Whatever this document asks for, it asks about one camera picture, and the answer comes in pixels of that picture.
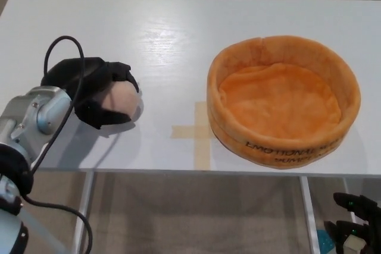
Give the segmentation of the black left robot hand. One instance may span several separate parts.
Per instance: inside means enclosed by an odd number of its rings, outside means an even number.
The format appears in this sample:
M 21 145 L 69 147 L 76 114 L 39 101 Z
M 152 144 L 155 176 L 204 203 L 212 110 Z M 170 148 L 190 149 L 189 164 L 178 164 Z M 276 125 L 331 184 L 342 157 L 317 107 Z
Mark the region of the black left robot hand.
M 138 108 L 139 86 L 127 64 L 100 57 L 64 59 L 44 74 L 40 84 L 59 87 L 74 98 L 83 63 L 82 87 L 74 104 L 78 119 L 95 129 L 130 122 Z

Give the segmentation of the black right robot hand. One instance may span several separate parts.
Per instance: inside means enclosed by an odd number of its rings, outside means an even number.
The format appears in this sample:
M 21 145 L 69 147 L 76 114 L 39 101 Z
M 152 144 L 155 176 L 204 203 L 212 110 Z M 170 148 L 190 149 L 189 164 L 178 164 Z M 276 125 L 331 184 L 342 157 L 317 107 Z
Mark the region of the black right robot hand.
M 324 222 L 324 228 L 335 245 L 336 253 L 380 253 L 380 207 L 377 202 L 363 196 L 336 192 L 337 205 L 365 221 Z

